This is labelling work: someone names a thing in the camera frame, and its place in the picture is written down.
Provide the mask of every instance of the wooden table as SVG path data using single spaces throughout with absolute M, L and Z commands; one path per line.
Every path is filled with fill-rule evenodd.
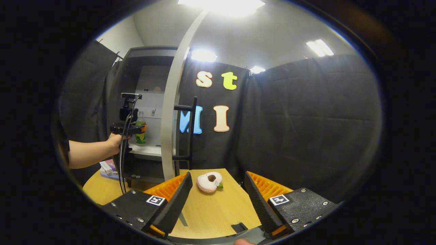
M 187 226 L 180 219 L 170 236 L 181 238 L 216 238 L 233 235 L 236 232 L 231 225 L 242 222 L 248 229 L 260 226 L 248 194 L 236 183 L 226 169 L 190 170 L 193 187 L 183 207 L 182 214 Z M 196 183 L 199 175 L 207 172 L 219 172 L 223 177 L 224 189 L 212 194 L 202 192 Z M 156 184 L 132 182 L 132 188 L 147 190 Z M 121 196 L 122 192 L 116 180 L 106 179 L 95 173 L 83 186 L 83 191 L 94 202 L 105 205 Z

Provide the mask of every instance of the ceiling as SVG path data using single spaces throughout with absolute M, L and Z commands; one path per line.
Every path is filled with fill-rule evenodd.
M 286 1 L 268 0 L 254 14 L 226 17 L 209 12 L 191 49 L 214 52 L 216 62 L 269 69 L 316 57 L 306 42 L 323 39 L 335 54 L 357 54 L 338 33 L 303 8 Z M 133 15 L 145 46 L 178 46 L 201 9 L 161 0 Z

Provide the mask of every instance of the plush donut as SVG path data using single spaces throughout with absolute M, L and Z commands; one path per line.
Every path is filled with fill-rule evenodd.
M 203 192 L 212 193 L 216 189 L 223 188 L 222 176 L 218 172 L 209 172 L 197 177 L 197 186 Z

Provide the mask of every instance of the ceiling light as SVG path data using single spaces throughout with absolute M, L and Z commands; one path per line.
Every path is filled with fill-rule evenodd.
M 318 39 L 316 40 L 318 46 L 324 51 L 324 53 L 326 53 L 327 55 L 333 55 L 333 51 L 327 46 L 327 44 L 321 40 Z
M 259 67 L 257 65 L 255 65 L 253 68 L 250 69 L 251 72 L 258 74 L 260 72 L 265 71 L 265 69 L 263 69 L 262 67 Z
M 319 47 L 315 42 L 307 42 L 306 45 L 309 46 L 319 57 L 326 55 L 321 47 Z
M 217 55 L 202 49 L 197 49 L 192 51 L 191 59 L 205 62 L 214 62 L 217 58 Z
M 186 4 L 220 14 L 241 17 L 256 12 L 265 3 L 260 0 L 179 0 L 178 4 Z

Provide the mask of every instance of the bottle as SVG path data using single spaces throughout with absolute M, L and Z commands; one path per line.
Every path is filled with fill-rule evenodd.
M 145 129 L 147 129 L 147 124 L 145 123 L 144 112 L 139 112 L 138 119 L 136 120 L 136 125 L 145 125 Z M 136 134 L 136 145 L 144 146 L 146 143 L 145 140 L 145 132 Z

